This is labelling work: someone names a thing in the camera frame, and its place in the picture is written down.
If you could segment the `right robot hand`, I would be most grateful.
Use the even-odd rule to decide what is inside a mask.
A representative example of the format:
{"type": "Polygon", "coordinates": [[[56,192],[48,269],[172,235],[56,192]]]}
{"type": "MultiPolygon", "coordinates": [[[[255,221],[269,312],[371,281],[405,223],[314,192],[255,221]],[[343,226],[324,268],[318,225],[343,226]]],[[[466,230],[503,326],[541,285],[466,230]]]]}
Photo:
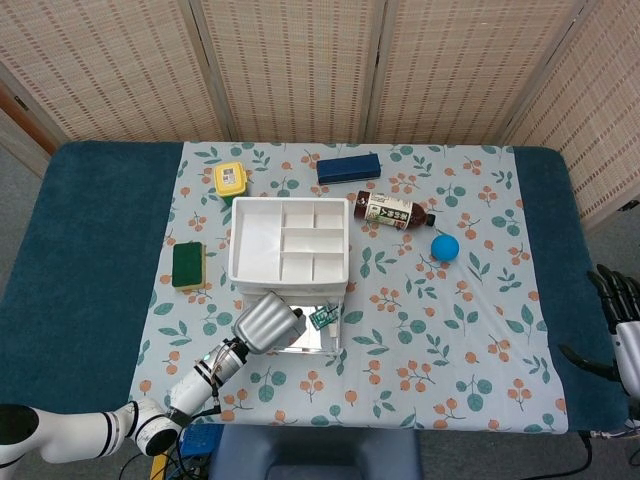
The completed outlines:
{"type": "Polygon", "coordinates": [[[639,282],[603,264],[587,277],[596,287],[607,321],[614,351],[611,365],[578,355],[568,345],[560,344],[564,357],[581,370],[620,383],[625,393],[639,400],[639,282]]]}

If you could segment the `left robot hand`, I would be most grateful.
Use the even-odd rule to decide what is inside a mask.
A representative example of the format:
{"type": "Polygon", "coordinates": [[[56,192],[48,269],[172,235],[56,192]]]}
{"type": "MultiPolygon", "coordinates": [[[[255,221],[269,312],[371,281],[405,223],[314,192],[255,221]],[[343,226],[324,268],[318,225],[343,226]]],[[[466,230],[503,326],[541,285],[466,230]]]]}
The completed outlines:
{"type": "Polygon", "coordinates": [[[288,347],[306,331],[302,309],[292,309],[280,296],[269,292],[245,310],[233,326],[234,349],[243,354],[264,354],[288,347]]]}

